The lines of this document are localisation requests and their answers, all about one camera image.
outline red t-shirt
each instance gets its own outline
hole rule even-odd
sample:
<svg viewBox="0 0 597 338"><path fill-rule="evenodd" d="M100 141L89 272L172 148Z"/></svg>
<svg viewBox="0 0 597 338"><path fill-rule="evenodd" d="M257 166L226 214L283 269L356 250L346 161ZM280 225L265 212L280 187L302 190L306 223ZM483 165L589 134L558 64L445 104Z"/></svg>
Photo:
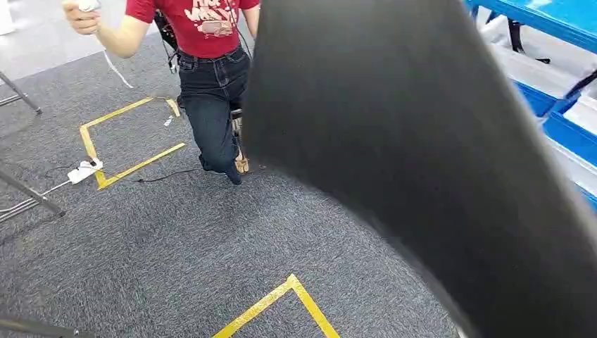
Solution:
<svg viewBox="0 0 597 338"><path fill-rule="evenodd" d="M259 0L127 0L126 15L151 23L159 9L184 52L217 58L239 45L239 8L258 4Z"/></svg>

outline dark blue jeans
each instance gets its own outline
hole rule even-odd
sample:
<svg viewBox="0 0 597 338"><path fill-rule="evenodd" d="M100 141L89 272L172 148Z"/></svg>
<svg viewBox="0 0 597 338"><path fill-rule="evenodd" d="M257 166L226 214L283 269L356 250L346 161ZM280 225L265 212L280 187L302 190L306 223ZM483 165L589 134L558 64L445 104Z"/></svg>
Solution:
<svg viewBox="0 0 597 338"><path fill-rule="evenodd" d="M219 58L197 58L180 52L180 87L199 159L205 170L238 175L234 159L231 107L240 107L251 61L238 46Z"/></svg>

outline yellow tape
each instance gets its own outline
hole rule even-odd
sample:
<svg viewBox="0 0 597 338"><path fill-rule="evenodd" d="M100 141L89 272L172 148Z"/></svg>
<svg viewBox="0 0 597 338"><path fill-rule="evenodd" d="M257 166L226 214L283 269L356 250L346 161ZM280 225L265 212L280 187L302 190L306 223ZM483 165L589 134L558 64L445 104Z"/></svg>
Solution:
<svg viewBox="0 0 597 338"><path fill-rule="evenodd" d="M332 325L330 325L330 323L327 321L326 317L319 309L319 306L317 306L313 298L309 296L299 280L297 280L294 275L290 275L290 277L288 277L288 282L292 283L292 289L303 302L303 305L307 308L307 311L309 311L311 317L313 317L315 322L319 325L320 329L323 331L323 334L325 334L325 336L328 338L340 338L338 333L336 333L336 330L334 330Z"/></svg>
<svg viewBox="0 0 597 338"><path fill-rule="evenodd" d="M130 174L130 173L132 173L133 171L135 171L135 170L137 170L137 169L139 169L139 168L141 168L141 167L144 167L145 165L148 165L148 164L150 164L151 162L154 162L155 160L157 160L157 159L159 159L159 158L161 158L161 157L164 157L164 156L168 155L169 153L171 153L171 152L173 152L173 151L176 151L176 150L178 150L178 149L182 148L183 146L184 146L184 143L179 143L179 144L177 144L177 145L173 146L173 147L172 147L172 148L170 148L170 149L167 149L167 150L165 150L165 151L162 151L161 153L159 153L159 154L155 155L154 157L150 158L149 160L143 161L143 162L141 162L141 163L137 164L136 166L134 166L134 167L132 167L132 168L130 168L130 169L127 169L127 170L125 170L125 171L121 172L120 174L114 175L113 177L110 177L109 179L107 179L107 180L104 180L103 182L99 183L99 188L98 188L98 190L102 190L103 188L105 188L105 187L107 187L108 185L110 185L110 184L112 184L112 183L114 183L114 182L118 181L119 179L123 178L124 176L126 176L126 175L129 175L129 174Z"/></svg>
<svg viewBox="0 0 597 338"><path fill-rule="evenodd" d="M91 136L89 136L89 130L87 127L82 125L79 128L79 132L81 133L81 138L83 138L83 144L85 145L85 149L87 150L87 155L90 158L97 158L97 153L95 152L95 147L92 142ZM106 181L106 177L103 175L103 172L96 171L95 172L95 179L97 180L97 184L101 185L102 182Z"/></svg>
<svg viewBox="0 0 597 338"><path fill-rule="evenodd" d="M133 104L130 104L130 105L124 107L124 108L118 109L117 111L113 111L112 113L104 115L104 116L102 116L100 118L96 118L95 120L93 120L93 121L91 121L89 123L85 123L83 125L83 127L88 128L88 127L91 127L92 125L96 125L98 123L102 123L103 121L108 120L109 118L113 118L114 116L117 116L117 115L120 115L122 113L125 113L125 112L127 112L127 111L129 111L129 110L131 110L131 109L133 109L135 107L141 106L142 104L146 104L147 102L150 102L151 100L153 100L153 97L148 97L146 99L142 99L141 101L137 101L137 102L135 102Z"/></svg>
<svg viewBox="0 0 597 338"><path fill-rule="evenodd" d="M170 106L170 108L174 112L174 115L176 115L176 117L179 118L180 111L178 110L178 104L176 102L174 102L174 100L172 100L172 99L166 99L166 103Z"/></svg>
<svg viewBox="0 0 597 338"><path fill-rule="evenodd" d="M317 304L315 304L314 300L311 298L311 296L309 296L303 285L299 282L294 274L290 274L290 276L288 276L286 279L286 282L275 288L272 292L260 299L257 303L255 303L255 305L250 307L237 319L226 325L226 327L216 333L213 338L231 337L243 325L255 318L259 313L262 313L263 310L272 305L276 300L278 300L291 289L294 290L296 295L303 302L303 305L307 308L307 311L309 311L315 322L319 325L323 331L323 334L325 334L325 336L328 338L339 338L340 336L336 333L336 330L334 330L332 325L330 325Z"/></svg>
<svg viewBox="0 0 597 338"><path fill-rule="evenodd" d="M130 104L124 108L118 109L117 111L113 111L112 113L106 114L100 118L97 118L89 123L85 123L84 125L82 125L79 128L79 131L81 133L81 138L83 139L83 144L85 145L85 149L87 150L87 155L89 155L89 157L91 157L91 158L97 158L97 153L96 153L95 147L93 145L92 138L91 138L91 136L89 136L89 127L91 127L92 125L96 125L98 123L102 123L103 121L108 120L109 118L113 118L114 116L120 115L122 113L126 113L127 111L130 111L133 108L141 106L142 104L146 104L147 102L150 102L153 99L155 99L155 98L148 97L148 98L142 99L141 101L137 101L137 102ZM178 105L172 99L166 99L166 102L171 107L171 109L174 111L174 114L177 117L180 117L180 112L178 111ZM157 160L158 158L168 155L169 153L171 153L183 146L184 146L184 143L178 144L177 146L174 146L174 147L150 158L147 161L141 162L141 163L137 164L136 166L116 175L115 177L111 177L109 180L106 179L106 176L103 174L103 172L96 171L95 178L97 180L97 184L99 187L98 190L107 187L108 185L118 181L120 178L122 178L126 175L129 175L133 171L135 171L147 164L150 164L151 162Z"/></svg>
<svg viewBox="0 0 597 338"><path fill-rule="evenodd" d="M238 331L238 329L241 328L242 325L245 325L248 321L255 318L259 313L265 310L268 306L272 305L290 289L291 285L288 282L285 282L279 287L275 288L274 291L263 297L237 319L233 320L232 323L226 325L226 327L216 333L213 338L231 337L236 331Z"/></svg>

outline white power strip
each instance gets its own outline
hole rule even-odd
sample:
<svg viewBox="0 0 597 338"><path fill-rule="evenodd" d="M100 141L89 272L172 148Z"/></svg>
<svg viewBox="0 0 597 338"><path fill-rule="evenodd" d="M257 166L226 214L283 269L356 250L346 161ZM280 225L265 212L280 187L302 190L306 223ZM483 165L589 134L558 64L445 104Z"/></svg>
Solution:
<svg viewBox="0 0 597 338"><path fill-rule="evenodd" d="M71 183L77 184L89 176L93 175L97 170L103 168L103 162L97 158L93 158L91 162L83 161L79 164L79 168L74 169L68 173L68 179Z"/></svg>

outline gray carpet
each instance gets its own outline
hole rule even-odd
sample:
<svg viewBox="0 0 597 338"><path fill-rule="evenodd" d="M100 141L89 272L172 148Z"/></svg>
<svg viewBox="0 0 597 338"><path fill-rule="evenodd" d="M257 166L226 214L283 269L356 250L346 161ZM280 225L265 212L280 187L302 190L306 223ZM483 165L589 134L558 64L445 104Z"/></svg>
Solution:
<svg viewBox="0 0 597 338"><path fill-rule="evenodd" d="M96 54L18 81L44 108L0 108L0 165L38 191L85 156L78 127L146 96L178 93L157 35L127 61L126 88ZM0 87L0 97L8 95ZM187 146L128 178L198 168L188 122L155 101L91 128L106 170ZM91 178L0 223L0 315L102 337L210 337L293 273L341 337L457 337L421 279L336 201L270 170L240 187L202 171L97 191ZM0 208L25 196L0 182ZM24 337L0 333L0 337ZM323 337L289 292L235 337Z"/></svg>

